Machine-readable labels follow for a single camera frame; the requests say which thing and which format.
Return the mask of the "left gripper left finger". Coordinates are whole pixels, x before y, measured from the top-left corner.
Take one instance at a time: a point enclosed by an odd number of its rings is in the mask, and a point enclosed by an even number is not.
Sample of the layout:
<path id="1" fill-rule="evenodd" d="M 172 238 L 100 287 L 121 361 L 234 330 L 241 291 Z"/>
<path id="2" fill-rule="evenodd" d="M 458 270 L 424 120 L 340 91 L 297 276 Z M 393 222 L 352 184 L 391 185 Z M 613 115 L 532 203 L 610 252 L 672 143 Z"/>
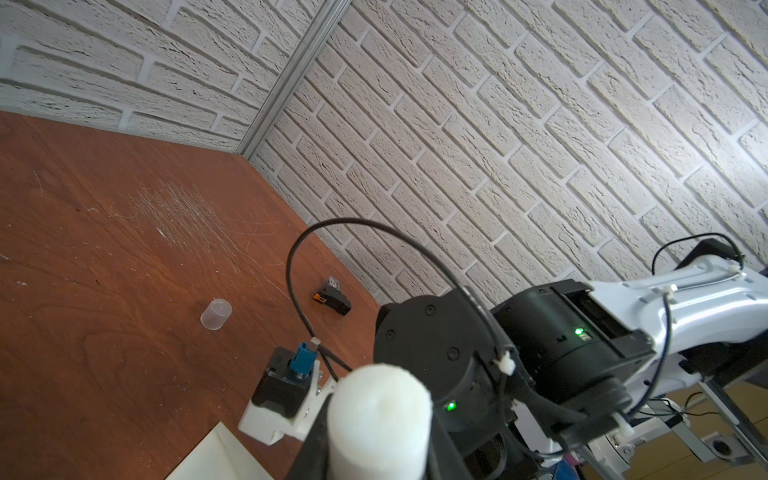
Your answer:
<path id="1" fill-rule="evenodd" d="M 328 410 L 330 396 L 303 442 L 285 480 L 326 480 L 330 479 Z"/>

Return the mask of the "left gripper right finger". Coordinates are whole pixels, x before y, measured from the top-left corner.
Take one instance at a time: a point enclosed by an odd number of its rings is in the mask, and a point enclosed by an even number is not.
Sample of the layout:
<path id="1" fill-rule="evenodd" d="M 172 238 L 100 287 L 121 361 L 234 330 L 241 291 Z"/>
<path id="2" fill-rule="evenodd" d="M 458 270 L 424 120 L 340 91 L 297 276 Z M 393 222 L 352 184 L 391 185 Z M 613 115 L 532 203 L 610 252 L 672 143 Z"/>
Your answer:
<path id="1" fill-rule="evenodd" d="M 431 423 L 427 454 L 427 478 L 431 480 L 471 480 L 464 459 L 440 420 L 434 416 Z"/>

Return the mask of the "white glue stick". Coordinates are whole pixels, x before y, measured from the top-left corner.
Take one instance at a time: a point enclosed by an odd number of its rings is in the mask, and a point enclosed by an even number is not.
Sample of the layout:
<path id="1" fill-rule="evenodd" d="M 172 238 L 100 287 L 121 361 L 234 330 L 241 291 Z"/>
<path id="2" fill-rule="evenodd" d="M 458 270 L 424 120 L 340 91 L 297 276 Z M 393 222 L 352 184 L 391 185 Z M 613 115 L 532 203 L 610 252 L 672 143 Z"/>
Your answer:
<path id="1" fill-rule="evenodd" d="M 360 367 L 344 377 L 327 412 L 333 479 L 420 479 L 426 471 L 433 402 L 405 369 Z"/>

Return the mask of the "cream envelope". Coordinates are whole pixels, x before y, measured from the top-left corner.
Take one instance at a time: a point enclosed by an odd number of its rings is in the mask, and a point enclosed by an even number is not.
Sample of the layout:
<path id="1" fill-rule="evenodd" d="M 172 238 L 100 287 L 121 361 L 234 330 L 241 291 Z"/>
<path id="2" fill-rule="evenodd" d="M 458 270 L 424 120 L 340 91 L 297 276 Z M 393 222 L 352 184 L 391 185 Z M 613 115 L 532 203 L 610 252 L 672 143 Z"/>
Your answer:
<path id="1" fill-rule="evenodd" d="M 273 480 L 273 477 L 226 425 L 219 422 L 166 479 Z"/>

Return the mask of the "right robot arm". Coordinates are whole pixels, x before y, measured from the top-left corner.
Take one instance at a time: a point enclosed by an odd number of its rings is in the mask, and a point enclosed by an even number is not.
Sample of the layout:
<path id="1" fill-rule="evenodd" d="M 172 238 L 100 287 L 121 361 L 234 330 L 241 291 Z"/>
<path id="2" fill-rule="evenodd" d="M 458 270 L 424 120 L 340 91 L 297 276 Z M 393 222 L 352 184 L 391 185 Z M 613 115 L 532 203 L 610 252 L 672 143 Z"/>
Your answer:
<path id="1" fill-rule="evenodd" d="M 648 419 L 653 398 L 764 362 L 767 278 L 704 241 L 665 274 L 563 280 L 492 309 L 462 289 L 419 296 L 380 309 L 373 358 L 431 393 L 449 476 L 528 479 Z"/>

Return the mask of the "small black orange object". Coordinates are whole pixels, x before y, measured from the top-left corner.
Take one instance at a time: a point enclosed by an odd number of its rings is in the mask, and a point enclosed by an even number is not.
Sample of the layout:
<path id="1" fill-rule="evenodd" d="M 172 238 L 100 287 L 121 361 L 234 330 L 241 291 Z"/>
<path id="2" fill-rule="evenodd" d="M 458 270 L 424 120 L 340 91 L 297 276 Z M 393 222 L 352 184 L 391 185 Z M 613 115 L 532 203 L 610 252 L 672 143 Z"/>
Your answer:
<path id="1" fill-rule="evenodd" d="M 342 316 L 346 316 L 351 311 L 351 302 L 342 292 L 340 282 L 333 277 L 326 279 L 323 286 L 315 292 L 313 300 Z"/>

